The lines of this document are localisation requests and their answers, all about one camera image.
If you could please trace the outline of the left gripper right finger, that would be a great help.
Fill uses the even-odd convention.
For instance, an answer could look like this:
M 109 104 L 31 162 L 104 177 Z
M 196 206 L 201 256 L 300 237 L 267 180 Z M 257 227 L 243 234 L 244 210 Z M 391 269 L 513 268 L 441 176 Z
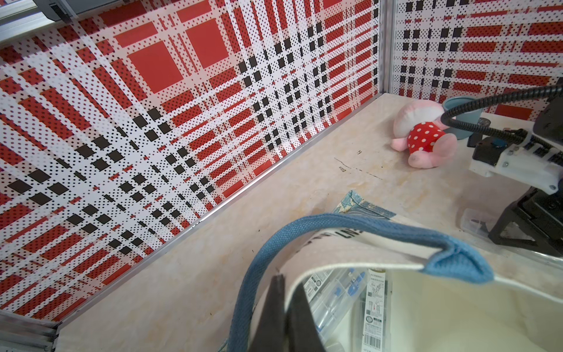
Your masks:
M 286 332 L 291 352 L 325 351 L 302 284 L 298 285 L 290 301 Z

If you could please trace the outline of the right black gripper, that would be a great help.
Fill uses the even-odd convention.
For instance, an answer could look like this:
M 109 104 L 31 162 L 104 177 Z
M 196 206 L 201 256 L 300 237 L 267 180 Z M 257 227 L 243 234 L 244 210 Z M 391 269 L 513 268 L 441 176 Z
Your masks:
M 562 194 L 531 188 L 501 214 L 489 238 L 498 245 L 562 256 Z

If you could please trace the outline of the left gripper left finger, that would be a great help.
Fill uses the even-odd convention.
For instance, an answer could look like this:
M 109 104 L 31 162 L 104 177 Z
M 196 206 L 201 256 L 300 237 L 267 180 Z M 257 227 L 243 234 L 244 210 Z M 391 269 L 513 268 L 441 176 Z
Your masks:
M 259 324 L 249 351 L 275 352 L 284 350 L 284 300 L 285 278 L 280 274 L 271 278 Z

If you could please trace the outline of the clear compass case red label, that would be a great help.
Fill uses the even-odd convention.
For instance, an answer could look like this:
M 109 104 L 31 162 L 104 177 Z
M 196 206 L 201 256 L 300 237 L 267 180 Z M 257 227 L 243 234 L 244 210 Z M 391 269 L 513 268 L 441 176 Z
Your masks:
M 367 286 L 365 268 L 337 268 L 312 274 L 303 288 L 315 323 L 326 343 Z

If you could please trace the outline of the cream canvas tote bag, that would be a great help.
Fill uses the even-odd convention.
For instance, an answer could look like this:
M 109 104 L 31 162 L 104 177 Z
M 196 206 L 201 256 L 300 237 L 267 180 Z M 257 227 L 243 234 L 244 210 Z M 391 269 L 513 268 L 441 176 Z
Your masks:
M 386 272 L 384 351 L 561 351 L 562 284 L 502 271 L 475 248 L 349 192 L 331 213 L 285 225 L 243 278 L 225 351 L 249 351 L 271 278 L 299 284 L 337 268 Z M 366 288 L 325 351 L 361 351 Z

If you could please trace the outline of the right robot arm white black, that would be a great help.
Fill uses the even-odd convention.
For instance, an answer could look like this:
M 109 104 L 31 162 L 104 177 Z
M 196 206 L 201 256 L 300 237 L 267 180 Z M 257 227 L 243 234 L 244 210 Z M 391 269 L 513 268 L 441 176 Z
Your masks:
M 471 171 L 528 186 L 500 217 L 467 210 L 461 227 L 496 245 L 561 258 L 562 84 L 452 98 L 444 109 L 441 122 L 469 138 Z

